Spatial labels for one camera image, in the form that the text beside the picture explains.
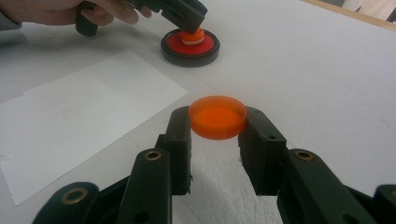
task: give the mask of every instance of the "white tabletop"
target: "white tabletop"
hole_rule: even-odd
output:
[[[0,222],[31,223],[59,188],[103,189],[154,147],[171,112],[212,94],[263,111],[289,148],[318,154],[346,185],[373,195],[396,182],[396,33],[300,1],[209,1],[203,28],[220,41],[210,65],[182,68],[161,55],[176,27],[160,15],[116,21],[85,38],[73,26],[25,23],[0,33],[0,103],[129,49],[189,93],[16,206],[0,175]],[[257,197],[236,139],[192,135],[191,194],[174,197],[174,223],[281,223],[275,197]]]

